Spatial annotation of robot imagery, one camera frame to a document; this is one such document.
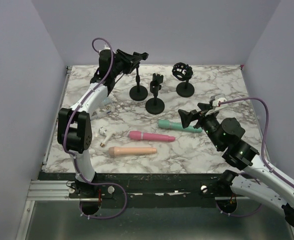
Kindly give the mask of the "green microphone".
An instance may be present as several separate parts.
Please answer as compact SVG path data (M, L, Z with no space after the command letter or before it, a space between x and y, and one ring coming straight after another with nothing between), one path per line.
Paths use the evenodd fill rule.
M201 133L203 131L201 128L193 128L192 126L183 128L181 123L172 122L167 119L158 120L158 127L163 129L178 130L189 133Z

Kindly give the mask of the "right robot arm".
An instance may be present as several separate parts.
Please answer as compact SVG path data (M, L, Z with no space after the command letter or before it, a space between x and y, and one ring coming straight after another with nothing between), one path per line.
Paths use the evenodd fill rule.
M294 179L265 159L258 151L242 140L245 130L235 118L218 122L219 111L229 104L225 98L198 103L200 111L178 110L183 128L196 121L194 128L202 128L215 146L223 152L223 159L232 167L262 181L264 185L249 183L237 173L228 172L229 179L217 182L217 191L223 196L230 193L243 195L273 208L294 227Z

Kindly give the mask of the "pink microphone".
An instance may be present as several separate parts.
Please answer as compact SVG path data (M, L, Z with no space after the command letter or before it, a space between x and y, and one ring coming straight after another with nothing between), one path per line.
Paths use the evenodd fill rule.
M145 133L141 131L130 131L129 137L132 140L146 140L146 141L158 141L158 142L174 142L175 137L164 135L164 134L155 134L155 133Z

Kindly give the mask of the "beige microphone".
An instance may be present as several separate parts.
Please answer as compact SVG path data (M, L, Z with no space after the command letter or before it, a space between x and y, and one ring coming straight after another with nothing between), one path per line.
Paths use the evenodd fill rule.
M153 147L110 147L108 153L111 157L139 156L156 154L157 149Z

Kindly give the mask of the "black stand with green microphone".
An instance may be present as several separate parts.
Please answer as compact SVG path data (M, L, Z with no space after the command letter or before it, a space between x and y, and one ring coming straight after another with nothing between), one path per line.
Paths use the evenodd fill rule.
M133 86L129 91L129 96L132 100L140 102L147 98L148 90L146 87L140 85L140 75L139 75L139 66L142 60L147 60L149 54L144 53L133 53L134 56L140 57L140 60L136 60L133 64L133 67L136 69L136 85Z

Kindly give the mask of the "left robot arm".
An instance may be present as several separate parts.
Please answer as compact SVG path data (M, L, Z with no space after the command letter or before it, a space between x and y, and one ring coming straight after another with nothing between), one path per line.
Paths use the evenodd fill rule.
M146 52L128 54L119 49L116 52L101 50L89 89L73 106L61 108L58 112L57 141L71 156L76 179L83 182L80 191L88 198L95 196L98 190L92 181L96 172L88 151L92 141L90 117L113 90L116 78L132 73L148 56Z

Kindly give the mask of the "black clip microphone stand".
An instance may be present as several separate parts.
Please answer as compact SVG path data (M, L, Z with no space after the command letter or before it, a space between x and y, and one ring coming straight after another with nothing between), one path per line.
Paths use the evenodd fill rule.
M159 90L162 88L164 76L153 73L152 81L150 82L150 92L153 94L153 98L147 100L145 108L148 113L152 115L158 115L165 109L164 102L158 98Z

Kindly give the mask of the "black shock-mount microphone stand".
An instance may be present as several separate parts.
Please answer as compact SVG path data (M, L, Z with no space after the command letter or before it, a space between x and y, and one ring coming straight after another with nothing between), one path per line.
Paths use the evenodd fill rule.
M191 97L195 92L194 86L189 83L189 80L193 76L192 67L188 64L178 62L173 66L172 75L181 81L176 87L177 94L184 98Z

